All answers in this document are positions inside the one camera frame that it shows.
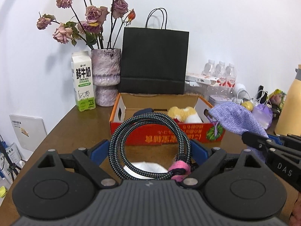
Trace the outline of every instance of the pink marbled vase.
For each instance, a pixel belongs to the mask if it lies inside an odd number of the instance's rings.
[[[91,50],[95,103],[100,106],[113,106],[120,82],[121,49]]]

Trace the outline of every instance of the coiled cable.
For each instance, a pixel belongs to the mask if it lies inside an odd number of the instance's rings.
[[[133,172],[141,176],[146,176],[149,178],[153,178],[155,180],[166,180],[166,179],[171,179],[171,177],[176,174],[176,172],[173,170],[167,173],[153,173],[153,172],[143,171],[134,167],[127,160],[125,156],[125,142],[127,137],[134,129],[147,124],[159,124],[159,125],[167,126],[175,134],[178,140],[179,143],[178,157],[184,160],[184,162],[186,162],[187,164],[190,163],[191,160],[190,140],[187,137],[187,135],[180,129],[177,123],[171,117],[163,113],[156,113],[156,112],[145,113],[142,115],[134,116],[124,121],[115,130],[115,132],[111,137],[110,144],[109,144],[109,154],[108,154],[109,162],[114,172],[121,179],[140,180],[136,177],[131,176],[129,173],[127,173],[124,170],[119,159],[119,150],[120,150],[120,156],[124,164]]]

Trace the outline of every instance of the wooden table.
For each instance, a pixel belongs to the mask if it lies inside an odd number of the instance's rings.
[[[19,218],[16,207],[12,201],[11,192],[22,178],[22,176],[31,168],[31,166],[48,149],[56,149],[58,153],[71,153],[79,147],[91,148],[103,139],[110,138],[109,117],[112,108],[96,107],[96,109],[79,112],[74,107],[49,133],[45,140],[40,144],[32,154],[15,182],[8,191],[0,207],[0,225],[9,226]],[[246,146],[242,143],[241,137],[226,132],[221,143],[210,143],[210,147],[221,146],[229,153],[240,153]],[[177,144],[162,146],[127,146],[127,158],[131,162],[146,161],[156,162],[168,168],[174,156],[178,152]],[[101,168],[109,175],[119,181],[109,165],[108,158],[102,163]],[[279,216],[283,221],[288,221],[293,205],[297,199],[297,191],[283,181],[288,193],[287,202]]]

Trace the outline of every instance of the screw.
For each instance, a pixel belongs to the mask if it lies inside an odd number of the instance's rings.
[[[116,184],[116,181],[112,178],[106,178],[106,179],[103,179],[100,183],[103,186],[113,186]]]
[[[198,180],[193,178],[193,177],[188,177],[186,179],[184,179],[183,184],[187,185],[187,186],[194,186],[198,184]]]

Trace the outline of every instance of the orange box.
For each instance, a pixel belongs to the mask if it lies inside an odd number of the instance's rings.
[[[205,116],[205,112],[212,108],[202,97],[196,95],[143,95],[119,93],[110,117],[111,134],[125,120],[131,118],[139,110],[152,108],[155,112],[167,114],[173,107],[186,108],[193,107],[203,123],[183,124],[178,123],[179,127],[187,134],[190,139],[196,139],[201,143],[221,141],[225,130],[221,125],[217,126],[217,136],[214,134],[214,125]],[[127,138],[127,145],[161,145],[165,143],[177,143],[177,138],[168,127],[149,124],[138,127]]]

